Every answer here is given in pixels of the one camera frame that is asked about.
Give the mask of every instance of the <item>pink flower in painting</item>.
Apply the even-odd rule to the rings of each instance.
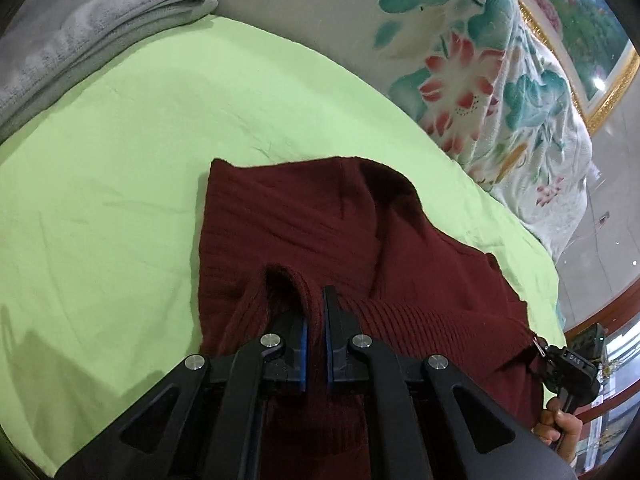
[[[418,88],[428,104],[420,125],[430,136],[447,134],[441,141],[445,152],[459,154],[467,139],[478,140],[479,108],[487,117],[497,111],[494,82],[503,59],[503,50],[476,50],[471,40],[452,32],[444,51],[425,60],[431,76]]]
[[[558,33],[558,36],[562,39],[562,22],[560,21],[560,16],[558,16],[558,11],[554,7],[549,0],[534,0],[535,3],[540,7],[542,12],[545,13],[546,18],[551,22],[552,27]]]
[[[562,191],[562,181],[564,180],[564,176],[559,176],[556,178],[551,184],[547,186],[538,186],[536,191],[538,192],[538,199],[536,200],[536,205],[540,207],[544,207],[549,202],[551,202],[557,195]]]

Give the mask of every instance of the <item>painting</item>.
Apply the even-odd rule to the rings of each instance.
[[[564,68],[578,110],[597,128],[638,68],[628,36],[604,0],[520,0],[523,14]]]

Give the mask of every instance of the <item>floral fabric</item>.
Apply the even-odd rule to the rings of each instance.
[[[586,208],[591,141],[517,0],[378,4],[374,48],[413,68],[383,91],[557,259]]]

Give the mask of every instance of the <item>gray blanket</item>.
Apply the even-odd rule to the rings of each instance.
[[[26,0],[0,38],[0,144],[127,47],[216,0]]]

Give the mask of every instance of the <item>ribbed knit fabric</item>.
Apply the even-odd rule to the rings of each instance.
[[[401,354],[446,355],[527,427],[542,410],[533,332],[492,254],[431,225],[386,166],[329,158],[263,168],[214,160],[200,238],[202,352],[230,354],[274,314],[304,311],[308,391],[272,402],[262,480],[370,478],[357,397],[326,392],[321,287]]]

